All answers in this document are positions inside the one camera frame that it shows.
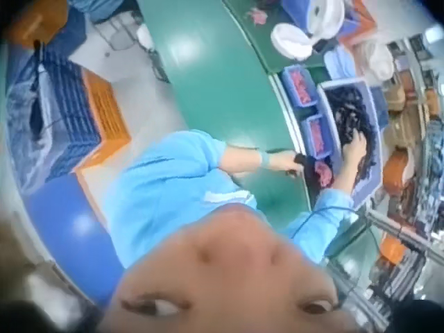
blue uniform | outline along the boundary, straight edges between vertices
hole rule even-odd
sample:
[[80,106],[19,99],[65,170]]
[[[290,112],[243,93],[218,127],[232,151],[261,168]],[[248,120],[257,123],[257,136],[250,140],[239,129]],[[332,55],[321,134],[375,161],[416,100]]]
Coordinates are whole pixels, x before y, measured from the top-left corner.
[[[257,210],[255,197],[218,169],[226,143],[201,131],[177,132],[163,139],[124,171],[105,201],[105,216],[117,256],[125,268],[184,225],[196,222],[227,203]],[[321,193],[315,210],[352,207],[342,191]],[[307,218],[302,213],[282,232],[292,236]],[[346,213],[327,210],[314,214],[292,242],[319,263]]]

hand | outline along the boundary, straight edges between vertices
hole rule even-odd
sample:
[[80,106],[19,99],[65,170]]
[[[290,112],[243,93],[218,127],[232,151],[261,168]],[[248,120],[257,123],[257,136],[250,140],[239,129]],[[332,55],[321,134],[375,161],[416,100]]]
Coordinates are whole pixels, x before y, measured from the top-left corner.
[[274,171],[295,171],[296,173],[302,173],[304,166],[295,163],[294,158],[296,152],[294,151],[281,151],[280,153],[270,154],[270,170]]
[[353,140],[343,147],[344,162],[358,167],[362,158],[367,154],[367,141],[364,134],[353,130]]

bracelet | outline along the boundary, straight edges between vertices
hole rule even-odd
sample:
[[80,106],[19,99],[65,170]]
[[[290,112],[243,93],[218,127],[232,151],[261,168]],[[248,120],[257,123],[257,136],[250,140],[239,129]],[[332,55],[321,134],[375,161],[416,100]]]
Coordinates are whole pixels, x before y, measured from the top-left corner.
[[261,168],[267,169],[270,166],[270,155],[266,151],[259,151],[261,155]]

person's right hand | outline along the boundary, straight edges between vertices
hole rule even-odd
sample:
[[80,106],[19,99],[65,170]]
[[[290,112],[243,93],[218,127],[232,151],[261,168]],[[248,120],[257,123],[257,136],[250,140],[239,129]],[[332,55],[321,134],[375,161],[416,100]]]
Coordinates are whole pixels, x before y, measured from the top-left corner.
[[364,134],[353,130],[353,140],[343,147],[343,157],[346,164],[358,166],[362,158],[367,154],[367,141]]

person's left hand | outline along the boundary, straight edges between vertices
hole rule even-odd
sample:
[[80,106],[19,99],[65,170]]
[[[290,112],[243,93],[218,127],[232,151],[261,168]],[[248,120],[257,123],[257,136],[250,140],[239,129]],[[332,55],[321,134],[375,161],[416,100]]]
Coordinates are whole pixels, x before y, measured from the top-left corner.
[[270,170],[274,171],[295,171],[301,174],[304,171],[304,166],[294,162],[296,152],[281,151],[280,153],[270,154]]

